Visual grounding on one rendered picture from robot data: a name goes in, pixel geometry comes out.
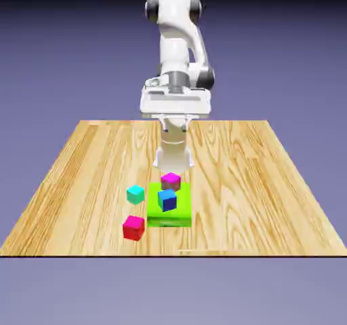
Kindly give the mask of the small blue cube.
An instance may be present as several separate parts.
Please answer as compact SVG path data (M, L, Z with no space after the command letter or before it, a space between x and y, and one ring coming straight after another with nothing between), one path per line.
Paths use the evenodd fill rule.
M177 208L177 195L172 189L160 190L158 192L158 205L163 212Z

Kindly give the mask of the large green box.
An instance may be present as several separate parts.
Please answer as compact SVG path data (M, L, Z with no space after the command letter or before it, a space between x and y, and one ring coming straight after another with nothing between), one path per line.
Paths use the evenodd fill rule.
M148 200L146 205L148 227L191 227L192 204L190 183L181 183L180 190L176 191L176 207L171 210L163 210L163 201L160 194L161 183L150 183L148 188Z

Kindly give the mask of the small cyan cube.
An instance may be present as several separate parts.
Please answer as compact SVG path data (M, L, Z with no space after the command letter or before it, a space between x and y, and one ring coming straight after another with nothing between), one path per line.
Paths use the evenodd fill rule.
M145 190L143 187L133 185L126 190L127 201L131 204L139 204L144 201Z

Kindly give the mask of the small magenta cube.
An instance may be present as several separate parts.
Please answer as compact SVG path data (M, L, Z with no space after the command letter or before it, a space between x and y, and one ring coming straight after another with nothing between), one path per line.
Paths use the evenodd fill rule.
M181 176L173 172L162 175L161 189L179 191L181 188Z

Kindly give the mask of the small red cube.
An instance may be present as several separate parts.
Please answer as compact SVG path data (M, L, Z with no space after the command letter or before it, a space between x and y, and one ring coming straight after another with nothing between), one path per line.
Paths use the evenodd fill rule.
M139 241L145 230L144 218L129 215L123 223L123 237L127 240Z

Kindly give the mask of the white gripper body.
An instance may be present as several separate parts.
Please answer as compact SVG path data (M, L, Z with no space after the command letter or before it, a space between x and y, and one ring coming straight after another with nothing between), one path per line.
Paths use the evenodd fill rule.
M159 116L206 118L211 112L211 92L183 87L182 93L169 93L167 86L142 88L140 112L145 118Z

